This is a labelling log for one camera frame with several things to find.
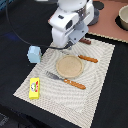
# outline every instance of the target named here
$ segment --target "small yellow package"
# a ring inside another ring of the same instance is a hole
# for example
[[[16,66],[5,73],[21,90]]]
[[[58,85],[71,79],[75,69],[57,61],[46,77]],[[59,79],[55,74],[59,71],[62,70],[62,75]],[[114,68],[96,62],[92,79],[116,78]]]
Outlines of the small yellow package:
[[[40,93],[40,79],[39,78],[31,78],[30,79],[29,98],[30,99],[38,99],[39,93]]]

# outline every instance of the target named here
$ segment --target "wooden plate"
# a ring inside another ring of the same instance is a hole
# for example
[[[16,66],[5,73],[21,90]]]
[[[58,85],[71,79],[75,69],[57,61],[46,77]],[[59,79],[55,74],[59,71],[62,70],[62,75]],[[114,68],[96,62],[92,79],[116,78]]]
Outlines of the wooden plate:
[[[74,78],[79,76],[84,69],[84,64],[80,58],[73,55],[66,55],[56,63],[57,72],[64,78]]]

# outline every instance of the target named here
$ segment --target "knife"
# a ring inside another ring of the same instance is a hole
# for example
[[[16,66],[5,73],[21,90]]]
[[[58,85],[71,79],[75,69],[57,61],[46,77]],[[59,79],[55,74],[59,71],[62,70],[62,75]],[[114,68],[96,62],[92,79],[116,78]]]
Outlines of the knife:
[[[87,56],[83,56],[83,55],[77,55],[77,54],[73,54],[73,53],[68,53],[66,51],[60,51],[60,52],[62,52],[64,54],[67,54],[67,55],[75,55],[75,56],[78,56],[80,59],[91,61],[91,62],[94,62],[94,63],[98,62],[97,59],[94,59],[94,58],[91,58],[91,57],[87,57]]]

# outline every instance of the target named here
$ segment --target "woven placemat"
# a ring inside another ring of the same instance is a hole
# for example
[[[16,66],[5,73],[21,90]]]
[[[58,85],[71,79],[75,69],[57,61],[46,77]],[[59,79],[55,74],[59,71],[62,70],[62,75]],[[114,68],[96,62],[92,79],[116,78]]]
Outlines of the woven placemat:
[[[14,96],[47,110],[79,127],[89,128],[112,57],[114,45],[89,38],[88,40],[91,41],[91,45],[78,42],[72,47],[71,51],[65,50],[70,53],[98,59],[98,63],[82,60],[85,65],[84,72],[79,77],[71,79],[84,84],[86,86],[85,90],[46,76],[46,71],[59,76],[55,65],[56,61],[64,56],[58,50],[48,49],[43,55],[41,63],[36,64],[22,85],[16,90]],[[30,100],[28,97],[30,78],[34,77],[40,78],[40,98],[38,100]]]

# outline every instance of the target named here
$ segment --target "white device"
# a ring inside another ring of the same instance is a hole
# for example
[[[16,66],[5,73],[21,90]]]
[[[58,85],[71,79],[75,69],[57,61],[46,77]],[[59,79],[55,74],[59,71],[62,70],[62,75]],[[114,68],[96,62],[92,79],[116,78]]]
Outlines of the white device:
[[[52,28],[53,43],[56,47],[72,46],[87,32],[87,25],[93,20],[94,7],[92,0],[36,0],[56,2],[58,8],[49,19]]]

